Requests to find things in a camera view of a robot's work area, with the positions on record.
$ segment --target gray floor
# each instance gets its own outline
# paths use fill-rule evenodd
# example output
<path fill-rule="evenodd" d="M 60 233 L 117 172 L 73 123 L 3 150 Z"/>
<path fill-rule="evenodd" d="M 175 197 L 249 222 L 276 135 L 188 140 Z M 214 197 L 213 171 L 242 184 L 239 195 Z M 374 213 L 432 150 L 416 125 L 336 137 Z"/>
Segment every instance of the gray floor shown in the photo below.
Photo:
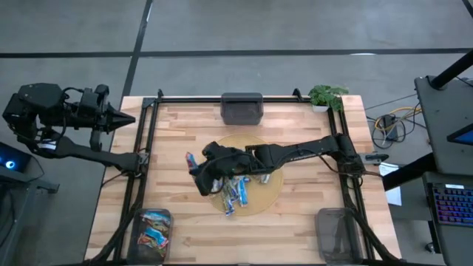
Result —
<path fill-rule="evenodd" d="M 0 52 L 131 52 L 145 0 L 4 0 Z M 473 26 L 461 0 L 154 0 L 143 51 L 226 49 L 392 49 L 472 47 Z M 141 58 L 131 95 L 287 95 L 315 84 L 348 86 L 366 107 L 414 93 L 413 79 L 435 75 L 461 55 L 324 55 L 261 58 Z M 0 59 L 0 109 L 26 83 L 111 88 L 118 106 L 129 58 Z M 465 76 L 473 76 L 469 70 Z M 367 111 L 377 117 L 407 98 Z M 416 118 L 423 123 L 421 116 Z M 0 120 L 1 141 L 26 150 Z M 87 143 L 88 131 L 67 135 Z M 103 137 L 106 149 L 111 136 Z M 430 151 L 420 127 L 404 143 L 383 151 L 405 164 Z M 84 256 L 104 167 L 76 159 L 39 158 L 45 179 L 61 184 L 38 196 L 35 219 L 24 231 L 18 265 L 79 262 Z M 402 255 L 410 262 L 442 264 L 423 250 L 425 222 L 395 220 Z"/>

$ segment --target butcher block tabletop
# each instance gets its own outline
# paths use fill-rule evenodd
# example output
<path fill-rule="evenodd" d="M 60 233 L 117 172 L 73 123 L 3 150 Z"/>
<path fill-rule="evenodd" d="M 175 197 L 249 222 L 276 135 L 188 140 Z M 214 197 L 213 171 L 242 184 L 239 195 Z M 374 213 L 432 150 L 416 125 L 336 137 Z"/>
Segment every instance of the butcher block tabletop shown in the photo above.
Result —
<path fill-rule="evenodd" d="M 133 150 L 142 100 L 143 97 L 123 99 L 121 111 L 136 117 L 136 123 L 115 131 L 111 152 Z M 361 96 L 347 95 L 343 102 L 356 151 L 372 152 Z M 142 146 L 151 110 L 146 117 Z M 335 117 L 341 132 L 338 115 Z M 328 136 L 330 126 L 327 113 L 314 113 L 309 103 L 264 103 L 264 115 L 258 126 L 226 126 L 218 103 L 160 103 L 143 207 L 168 209 L 174 218 L 167 263 L 325 263 L 319 255 L 316 214 L 322 208 L 343 208 L 344 204 L 337 173 L 330 171 L 319 158 L 282 166 L 282 190 L 275 203 L 259 214 L 225 216 L 200 196 L 188 174 L 186 152 L 194 154 L 201 163 L 205 145 L 235 134 L 250 134 L 267 143 L 290 145 Z M 336 168 L 334 160 L 325 158 Z M 377 168 L 367 166 L 367 170 L 377 171 Z M 108 168 L 103 180 L 116 174 L 118 170 Z M 118 227 L 125 187 L 126 177 L 118 177 L 101 189 L 86 259 L 95 256 Z M 400 258 L 382 180 L 364 176 L 361 190 L 370 227 L 388 250 Z M 130 231 L 131 226 L 123 245 L 123 258 Z"/>

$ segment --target rgb keyboard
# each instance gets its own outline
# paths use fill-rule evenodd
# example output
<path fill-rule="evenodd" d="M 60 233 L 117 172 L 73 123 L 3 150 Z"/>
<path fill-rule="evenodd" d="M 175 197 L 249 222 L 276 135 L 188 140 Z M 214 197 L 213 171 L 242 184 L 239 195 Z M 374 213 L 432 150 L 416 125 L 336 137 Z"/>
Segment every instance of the rgb keyboard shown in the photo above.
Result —
<path fill-rule="evenodd" d="M 432 188 L 440 224 L 473 227 L 473 190 Z"/>

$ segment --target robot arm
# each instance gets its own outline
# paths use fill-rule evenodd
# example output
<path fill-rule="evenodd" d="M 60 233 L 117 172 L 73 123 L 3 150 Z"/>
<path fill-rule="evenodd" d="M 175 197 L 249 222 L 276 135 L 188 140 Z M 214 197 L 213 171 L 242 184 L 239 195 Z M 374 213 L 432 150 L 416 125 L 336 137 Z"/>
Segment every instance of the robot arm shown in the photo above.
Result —
<path fill-rule="evenodd" d="M 81 100 L 67 102 L 68 90 L 82 93 Z M 109 133 L 135 122 L 134 117 L 115 110 L 108 103 L 108 94 L 106 85 L 97 86 L 95 91 L 62 90 L 57 84 L 49 83 L 24 85 L 11 97 L 3 118 L 17 135 L 18 142 L 25 144 L 34 154 L 46 158 L 77 157 L 134 172 L 140 161 L 139 154 L 101 151 L 102 132 Z M 44 127 L 38 128 L 37 118 Z M 61 126 L 62 132 L 56 132 L 53 126 Z M 67 127 L 92 129 L 90 147 L 77 145 L 65 137 Z"/>
<path fill-rule="evenodd" d="M 244 151 L 212 142 L 203 149 L 203 155 L 207 160 L 189 172 L 196 177 L 195 183 L 203 196 L 210 194 L 214 180 L 219 180 L 221 177 L 270 174 L 285 163 L 315 156 L 331 156 L 343 165 L 343 169 L 339 169 L 343 173 L 362 174 L 365 171 L 350 137 L 342 134 L 290 146 L 276 144 L 246 146 Z"/>

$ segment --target potted plant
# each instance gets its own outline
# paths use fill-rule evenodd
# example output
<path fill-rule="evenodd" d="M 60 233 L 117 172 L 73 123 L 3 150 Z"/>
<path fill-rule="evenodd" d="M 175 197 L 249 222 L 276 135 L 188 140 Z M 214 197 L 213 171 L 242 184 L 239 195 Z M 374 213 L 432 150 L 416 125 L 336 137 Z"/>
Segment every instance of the potted plant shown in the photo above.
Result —
<path fill-rule="evenodd" d="M 338 112 L 343 109 L 340 96 L 347 93 L 347 88 L 317 85 L 309 92 L 312 110 L 314 112 L 326 112 L 331 107 L 334 112 Z"/>

